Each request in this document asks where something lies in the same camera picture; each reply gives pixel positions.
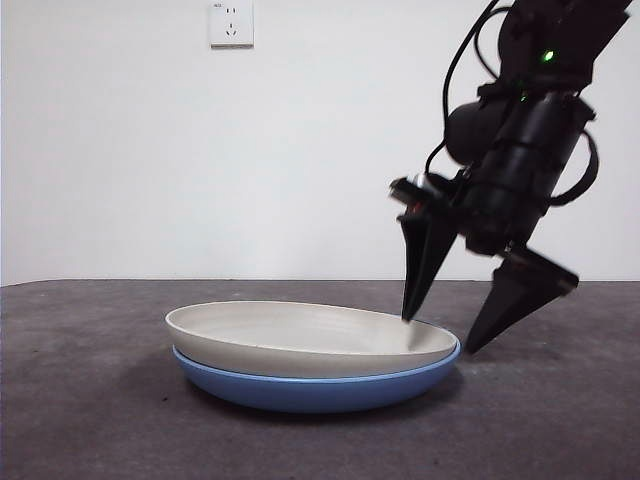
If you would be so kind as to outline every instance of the white wall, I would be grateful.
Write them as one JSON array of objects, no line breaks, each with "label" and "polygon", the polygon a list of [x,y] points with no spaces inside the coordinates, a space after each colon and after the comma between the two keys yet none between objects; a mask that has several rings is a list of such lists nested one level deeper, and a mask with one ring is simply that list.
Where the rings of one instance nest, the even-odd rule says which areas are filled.
[{"label": "white wall", "polygon": [[[255,49],[231,51],[207,46],[207,0],[3,1],[5,284],[403,276],[387,186],[438,142],[485,2],[255,1]],[[585,279],[640,279],[639,22],[584,94],[600,178],[530,243]],[[468,55],[452,105],[486,80]],[[489,278],[454,250],[440,278]]]}]

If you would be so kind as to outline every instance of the green led light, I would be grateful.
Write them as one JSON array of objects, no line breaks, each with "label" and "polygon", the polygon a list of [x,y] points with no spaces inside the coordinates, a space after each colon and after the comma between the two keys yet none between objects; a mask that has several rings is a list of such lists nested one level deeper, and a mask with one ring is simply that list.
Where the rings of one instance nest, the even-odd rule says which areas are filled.
[{"label": "green led light", "polygon": [[550,62],[551,60],[553,60],[553,57],[555,56],[556,56],[556,52],[554,52],[553,50],[547,50],[542,54],[542,61],[545,63]]}]

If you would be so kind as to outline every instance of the stacked bowls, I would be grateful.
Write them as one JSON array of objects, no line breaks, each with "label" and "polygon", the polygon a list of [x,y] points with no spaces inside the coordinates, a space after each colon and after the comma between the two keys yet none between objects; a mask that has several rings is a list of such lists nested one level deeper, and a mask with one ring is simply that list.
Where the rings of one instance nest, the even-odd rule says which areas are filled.
[{"label": "stacked bowls", "polygon": [[453,368],[450,332],[398,316],[292,302],[216,302],[166,317],[177,358],[201,389],[294,413],[367,410],[425,392]]}]

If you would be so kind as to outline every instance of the gray table surface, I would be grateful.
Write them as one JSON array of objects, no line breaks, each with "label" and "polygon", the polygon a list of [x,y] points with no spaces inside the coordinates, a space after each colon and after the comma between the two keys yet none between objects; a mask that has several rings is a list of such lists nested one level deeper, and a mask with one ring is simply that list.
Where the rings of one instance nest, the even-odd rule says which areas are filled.
[{"label": "gray table surface", "polygon": [[[418,318],[464,338],[489,290]],[[401,282],[52,281],[2,289],[6,479],[639,479],[640,283],[583,283],[414,400],[287,415],[189,384],[164,315],[273,299],[398,313]]]}]

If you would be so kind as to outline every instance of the bowl rim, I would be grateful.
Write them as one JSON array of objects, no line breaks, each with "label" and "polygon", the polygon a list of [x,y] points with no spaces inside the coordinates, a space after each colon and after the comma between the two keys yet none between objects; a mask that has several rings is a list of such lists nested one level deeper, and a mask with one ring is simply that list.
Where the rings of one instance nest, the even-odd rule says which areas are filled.
[{"label": "bowl rim", "polygon": [[417,350],[417,351],[398,351],[398,352],[376,352],[376,353],[370,353],[370,352],[336,352],[336,351],[319,351],[319,350],[310,350],[310,349],[304,349],[304,348],[284,348],[284,347],[279,347],[279,346],[274,346],[274,345],[249,345],[247,343],[241,343],[241,342],[235,342],[233,340],[218,340],[215,338],[211,338],[208,337],[206,335],[202,335],[200,333],[196,333],[193,332],[192,330],[188,330],[185,329],[183,327],[180,327],[178,325],[176,325],[173,322],[172,317],[176,316],[177,314],[179,314],[180,312],[186,311],[186,310],[190,310],[193,308],[197,308],[197,307],[206,307],[206,306],[210,306],[210,305],[223,305],[223,304],[247,304],[247,303],[259,303],[259,304],[284,304],[284,305],[302,305],[302,306],[311,306],[311,307],[325,307],[328,309],[334,309],[334,310],[344,310],[344,311],[354,311],[354,312],[361,312],[361,313],[367,313],[367,314],[373,314],[373,315],[381,315],[381,316],[386,316],[386,317],[397,317],[398,321],[403,321],[400,319],[400,316],[398,315],[394,315],[392,313],[385,313],[385,312],[376,312],[373,310],[364,310],[361,308],[353,308],[353,307],[344,307],[344,306],[340,306],[340,305],[329,305],[329,304],[325,304],[325,303],[308,303],[308,302],[288,302],[288,301],[281,301],[281,300],[225,300],[225,301],[220,301],[220,302],[204,302],[204,303],[195,303],[193,305],[185,305],[183,307],[178,307],[174,310],[171,310],[169,313],[167,313],[165,315],[165,323],[169,326],[169,328],[171,329],[175,329],[185,335],[189,335],[192,337],[196,337],[196,338],[200,338],[203,340],[207,340],[209,342],[217,342],[217,343],[223,343],[223,344],[227,344],[227,345],[234,345],[234,346],[238,346],[238,347],[243,347],[243,348],[251,348],[251,349],[264,349],[264,350],[275,350],[275,351],[280,351],[280,352],[295,352],[295,353],[301,353],[301,354],[315,354],[315,355],[344,355],[344,356],[370,356],[370,357],[383,357],[383,356],[410,356],[410,355],[425,355],[425,354],[431,354],[431,353],[438,353],[438,352],[443,352],[443,351],[449,351],[449,354],[451,354],[454,350],[456,345],[458,345],[460,343],[460,340],[458,339],[458,337],[456,335],[454,335],[451,331],[449,331],[448,329],[441,327],[439,325],[435,325],[433,323],[430,322],[425,322],[422,320],[411,320],[411,322],[417,322],[420,323],[422,325],[427,325],[429,327],[435,328],[437,330],[439,330],[441,333],[443,333],[444,335],[446,335],[447,337],[449,337],[450,340],[453,340],[453,345],[449,344],[446,348],[441,348],[438,350],[429,350],[429,351],[425,351],[425,350]]},{"label": "bowl rim", "polygon": [[430,370],[435,370],[450,363],[454,363],[460,355],[461,346],[460,340],[456,338],[456,346],[451,353],[440,360],[423,365],[422,367],[412,368],[410,370],[401,370],[393,373],[381,373],[378,375],[363,375],[359,377],[318,377],[318,378],[306,378],[306,377],[274,377],[268,375],[256,375],[252,373],[231,372],[229,370],[222,370],[216,367],[210,367],[199,362],[191,360],[189,357],[180,352],[175,345],[172,345],[172,351],[179,362],[187,364],[198,370],[204,371],[208,374],[222,375],[228,378],[252,380],[269,383],[295,383],[295,384],[340,384],[340,383],[358,383],[358,382],[374,382],[379,380],[391,380],[395,378],[408,377],[411,375],[417,375]]}]

